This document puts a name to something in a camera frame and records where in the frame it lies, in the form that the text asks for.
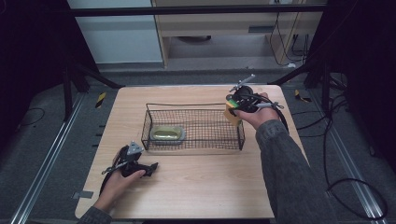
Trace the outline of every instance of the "sponge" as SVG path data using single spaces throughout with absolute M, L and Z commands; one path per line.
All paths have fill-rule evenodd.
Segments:
M 229 100 L 225 104 L 225 110 L 224 110 L 224 117 L 231 122 L 231 124 L 235 127 L 238 127 L 239 124 L 241 124 L 241 119 L 235 115 L 233 115 L 230 112 L 231 108 L 236 108 L 238 107 L 238 104 L 234 100 Z

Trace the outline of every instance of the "tabletop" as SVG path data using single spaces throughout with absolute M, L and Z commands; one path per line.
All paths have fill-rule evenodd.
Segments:
M 76 216 L 81 217 L 97 200 L 104 175 L 121 147 L 140 139 L 146 104 L 224 104 L 232 86 L 153 86 L 119 90 L 105 131 L 92 162 Z M 272 85 L 251 85 L 254 92 L 267 92 L 273 102 L 284 106 L 290 136 L 304 153 L 282 90 Z M 175 152 L 143 151 L 139 163 L 158 162 L 151 177 L 134 183 L 118 201 L 114 218 L 272 218 L 255 130 L 244 122 L 246 141 L 242 150 L 221 148 Z

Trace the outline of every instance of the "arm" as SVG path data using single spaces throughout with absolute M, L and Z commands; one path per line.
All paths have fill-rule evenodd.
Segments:
M 120 170 L 114 171 L 96 203 L 81 217 L 78 224 L 108 224 L 108 214 L 117 200 L 131 185 L 145 174 L 144 170 L 123 177 Z
M 253 114 L 242 111 L 237 114 L 257 130 L 262 174 L 276 222 L 336 223 L 324 191 L 318 189 L 305 157 L 277 113 L 264 108 Z

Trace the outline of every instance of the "gray floor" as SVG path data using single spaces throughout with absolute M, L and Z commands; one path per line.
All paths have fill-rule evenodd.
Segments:
M 170 62 L 166 69 L 137 69 L 124 73 L 104 73 L 103 75 L 120 84 L 138 85 L 189 85 L 189 84 L 234 84 L 235 81 L 254 73 L 253 83 L 266 83 L 286 75 L 292 68 L 278 65 L 272 57 L 264 36 L 213 36 L 203 42 L 199 39 L 175 38 L 170 52 Z M 76 191 L 82 190 L 91 167 L 93 156 L 100 142 L 100 134 L 110 113 L 117 90 L 88 78 L 92 87 L 83 93 L 81 109 L 70 133 L 62 146 L 48 179 L 38 195 L 29 219 L 41 223 L 75 222 L 74 210 L 77 200 L 72 199 Z M 297 100 L 294 91 L 300 90 L 307 97 L 315 99 L 319 88 L 305 91 L 298 76 L 282 86 L 290 112 L 297 127 L 303 127 L 320 118 L 315 102 Z M 95 108 L 98 95 L 105 91 L 106 99 L 101 108 Z M 340 94 L 332 91 L 332 96 Z M 81 93 L 74 91 L 74 99 Z M 8 147 L 10 152 L 0 163 L 0 220 L 7 223 L 18 208 L 25 193 L 35 179 L 41 163 L 63 125 L 63 88 L 56 86 L 39 93 L 31 103 L 33 109 L 27 112 L 24 124 L 15 133 Z M 333 116 L 333 129 L 343 140 L 347 152 L 368 183 L 375 186 L 389 205 L 388 223 L 396 223 L 396 182 L 395 174 L 388 164 L 370 156 L 368 144 L 346 108 L 341 108 Z M 323 137 L 309 137 L 323 133 L 325 123 L 300 130 L 306 156 L 318 176 L 323 191 L 326 189 L 323 172 Z M 327 141 L 328 173 L 331 181 L 347 177 L 345 165 L 337 152 L 332 138 Z M 335 190 L 347 204 L 363 212 L 361 201 L 351 184 L 343 184 Z M 348 212 L 331 197 L 332 205 L 340 223 L 372 223 Z

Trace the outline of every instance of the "black metal pole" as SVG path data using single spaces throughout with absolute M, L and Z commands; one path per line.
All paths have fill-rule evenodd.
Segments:
M 326 4 L 292 5 L 236 5 L 197 7 L 118 7 L 79 8 L 69 10 L 49 10 L 46 13 L 74 17 L 142 16 L 175 14 L 219 14 L 219 13 L 268 13 L 268 12 L 316 12 L 330 9 Z

